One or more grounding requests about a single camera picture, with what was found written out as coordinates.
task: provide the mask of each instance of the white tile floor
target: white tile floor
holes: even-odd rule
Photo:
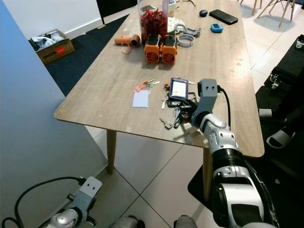
[[[251,16],[254,0],[241,5],[248,54],[255,92],[263,85],[270,71],[284,56],[293,41],[304,34],[304,10],[296,5],[294,20],[291,9],[278,28],[282,6],[278,3],[256,19],[261,9]],[[87,128],[106,155],[106,132]],[[135,215],[147,228],[169,228],[181,214],[193,216],[199,228],[218,227],[212,213],[187,190],[187,185],[202,165],[202,151],[191,146],[118,133],[113,176],[102,172],[103,186],[91,216],[98,228],[106,228],[122,215]]]

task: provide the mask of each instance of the orange fan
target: orange fan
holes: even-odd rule
[[[165,36],[161,47],[162,62],[164,64],[174,64],[178,51],[178,40],[176,36]]]
[[[158,63],[160,61],[160,46],[162,37],[160,35],[148,36],[146,45],[144,46],[144,54],[148,63]]]

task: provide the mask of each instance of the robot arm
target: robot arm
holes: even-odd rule
[[[69,198],[73,202],[62,213],[56,214],[45,228],[74,228],[81,226],[85,221],[95,226],[97,222],[88,216],[88,211],[101,186],[102,183],[99,180],[89,177],[77,191],[76,196]]]
[[[199,82],[201,97],[191,122],[209,141],[213,158],[213,218],[221,227],[239,228],[264,221],[264,207],[230,127],[212,114],[217,97],[214,79]]]

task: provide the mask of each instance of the wooden chair leg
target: wooden chair leg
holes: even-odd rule
[[[212,180],[212,157],[209,148],[203,148],[203,182],[204,182],[204,200],[209,201],[211,180]]]
[[[255,14],[255,11],[256,11],[256,4],[257,3],[257,0],[255,0],[255,5],[253,6],[253,10],[252,10],[252,16]]]
[[[265,12],[265,10],[271,5],[271,3],[272,3],[273,1],[275,1],[275,0],[271,0],[271,1],[267,4],[267,6],[265,7],[265,9],[263,9],[263,11],[258,15],[257,18],[259,18],[259,17]]]
[[[289,2],[290,2],[290,0],[287,0],[286,6],[285,6],[285,9],[284,9],[284,13],[283,13],[283,15],[282,15],[282,17],[281,17],[281,21],[280,21],[279,27],[281,27],[281,25],[282,25],[282,23],[283,23],[283,19],[284,19],[286,10],[287,10],[287,8],[288,8]]]
[[[270,11],[269,11],[269,14],[271,13],[272,9],[275,7],[275,5],[276,5],[278,2],[279,2],[279,0],[276,0],[276,1],[275,1],[275,4],[272,5],[272,7],[271,7],[271,9],[270,9]]]
[[[114,172],[116,131],[106,130],[106,148],[108,154],[108,173],[112,175]]]
[[[295,9],[295,0],[293,1],[293,9],[291,10],[290,21],[292,21],[292,20],[293,20],[294,9]]]

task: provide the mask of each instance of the cardboard tube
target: cardboard tube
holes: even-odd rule
[[[127,44],[128,43],[132,47],[137,47],[139,45],[140,40],[141,39],[139,38],[138,35],[133,35],[132,37],[125,37],[125,40],[122,37],[114,38],[115,44]]]

